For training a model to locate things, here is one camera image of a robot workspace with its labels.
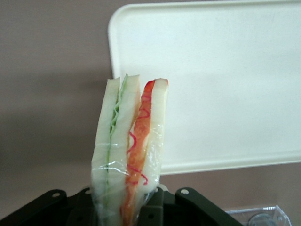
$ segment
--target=plastic wrap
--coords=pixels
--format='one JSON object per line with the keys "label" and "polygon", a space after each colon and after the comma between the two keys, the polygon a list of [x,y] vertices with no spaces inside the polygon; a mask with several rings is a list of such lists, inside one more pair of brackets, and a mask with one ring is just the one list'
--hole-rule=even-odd
{"label": "plastic wrap", "polygon": [[134,225],[159,184],[168,82],[109,80],[92,158],[92,199],[102,226]]}

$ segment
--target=sandwich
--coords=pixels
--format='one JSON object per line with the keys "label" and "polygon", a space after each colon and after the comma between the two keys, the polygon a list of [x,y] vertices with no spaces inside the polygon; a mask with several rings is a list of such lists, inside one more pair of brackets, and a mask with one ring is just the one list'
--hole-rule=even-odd
{"label": "sandwich", "polygon": [[132,226],[159,184],[168,80],[108,80],[91,164],[92,199],[102,226]]}

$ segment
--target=black clamp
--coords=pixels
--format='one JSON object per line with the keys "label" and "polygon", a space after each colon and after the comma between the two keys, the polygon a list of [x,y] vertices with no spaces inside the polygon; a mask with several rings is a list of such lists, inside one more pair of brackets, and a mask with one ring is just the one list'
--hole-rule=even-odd
{"label": "black clamp", "polygon": [[[89,188],[67,197],[51,190],[0,220],[0,226],[97,226]],[[192,188],[175,195],[157,188],[142,206],[137,226],[242,226]]]}

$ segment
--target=white tray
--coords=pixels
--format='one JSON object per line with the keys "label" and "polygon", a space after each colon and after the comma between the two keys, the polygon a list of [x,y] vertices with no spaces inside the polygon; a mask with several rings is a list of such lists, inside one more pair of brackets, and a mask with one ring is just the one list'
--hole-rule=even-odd
{"label": "white tray", "polygon": [[109,43],[114,77],[169,79],[162,174],[301,161],[301,1],[126,5]]}

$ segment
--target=gray wall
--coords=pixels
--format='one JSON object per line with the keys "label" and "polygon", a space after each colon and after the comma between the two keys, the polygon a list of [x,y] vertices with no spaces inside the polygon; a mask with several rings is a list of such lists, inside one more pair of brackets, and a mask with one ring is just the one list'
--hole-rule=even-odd
{"label": "gray wall", "polygon": [[[107,24],[128,3],[0,1],[0,218],[42,193],[89,185],[106,80]],[[163,176],[224,209],[278,204],[301,224],[301,164]]]}

